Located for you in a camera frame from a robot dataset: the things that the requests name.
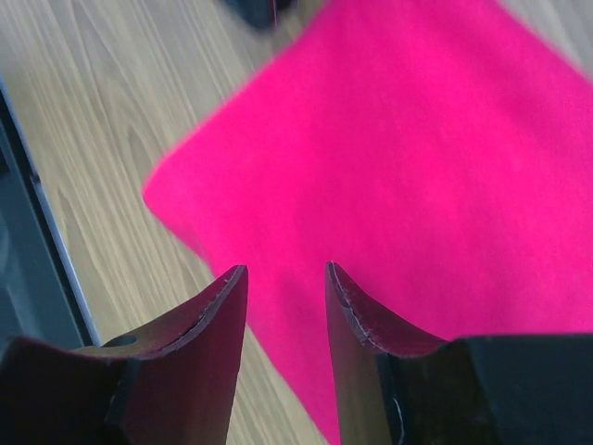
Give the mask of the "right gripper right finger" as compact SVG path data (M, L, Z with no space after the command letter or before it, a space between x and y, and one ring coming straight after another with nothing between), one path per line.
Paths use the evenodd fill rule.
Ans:
M345 444L588 444L589 335L446 341L325 273L328 337Z

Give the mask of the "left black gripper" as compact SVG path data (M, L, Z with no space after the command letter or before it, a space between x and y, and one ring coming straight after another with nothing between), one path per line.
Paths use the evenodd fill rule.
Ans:
M223 0L232 12L249 27L263 31L277 25L278 19L295 0Z

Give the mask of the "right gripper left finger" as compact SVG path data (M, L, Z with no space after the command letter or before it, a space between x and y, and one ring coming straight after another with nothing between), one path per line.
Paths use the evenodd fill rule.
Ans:
M222 444L246 327L248 272L101 347L14 337L1 361L5 444Z

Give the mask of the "crimson t shirt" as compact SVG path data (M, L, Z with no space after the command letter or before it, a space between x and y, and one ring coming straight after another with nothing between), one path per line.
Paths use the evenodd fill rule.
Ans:
M592 84L494 1L330 1L145 183L339 442L334 261L445 339L592 327Z

